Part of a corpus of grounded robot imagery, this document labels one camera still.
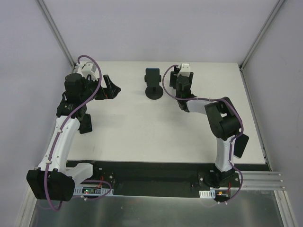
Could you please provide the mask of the blue-edged black phone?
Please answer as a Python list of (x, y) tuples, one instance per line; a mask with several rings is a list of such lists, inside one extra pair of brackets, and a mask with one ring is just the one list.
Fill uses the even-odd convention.
[(147, 87), (157, 87), (161, 82), (161, 75), (159, 68), (146, 68), (144, 81)]

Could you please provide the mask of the black clamp phone stand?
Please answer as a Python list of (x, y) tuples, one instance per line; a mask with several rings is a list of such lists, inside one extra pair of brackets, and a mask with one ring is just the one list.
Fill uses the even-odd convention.
[(163, 96), (163, 88), (160, 84), (157, 87), (147, 87), (145, 89), (145, 95), (151, 100), (160, 99)]

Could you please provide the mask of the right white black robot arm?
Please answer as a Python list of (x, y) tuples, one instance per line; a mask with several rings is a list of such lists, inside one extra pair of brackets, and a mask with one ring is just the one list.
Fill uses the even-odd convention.
[(194, 73), (188, 63), (172, 66), (169, 85), (176, 94), (181, 110), (207, 116), (211, 132), (216, 137), (216, 160), (214, 169), (203, 182), (210, 187), (225, 186), (235, 173), (233, 158), (241, 158), (249, 137), (243, 133), (243, 122), (228, 97), (207, 99), (196, 97), (191, 92)]

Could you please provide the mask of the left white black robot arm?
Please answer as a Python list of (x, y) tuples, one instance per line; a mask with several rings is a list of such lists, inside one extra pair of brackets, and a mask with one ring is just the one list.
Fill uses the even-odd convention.
[(51, 142), (37, 169), (29, 170), (27, 182), (39, 200), (69, 201), (76, 186), (85, 180), (95, 184), (100, 172), (90, 163), (78, 163), (67, 170), (68, 154), (76, 132), (92, 132), (91, 116), (88, 114), (86, 100), (114, 99), (121, 89), (108, 75), (103, 76), (106, 87), (99, 86), (99, 80), (92, 74), (79, 73), (65, 77), (65, 91), (57, 107), (56, 122)]

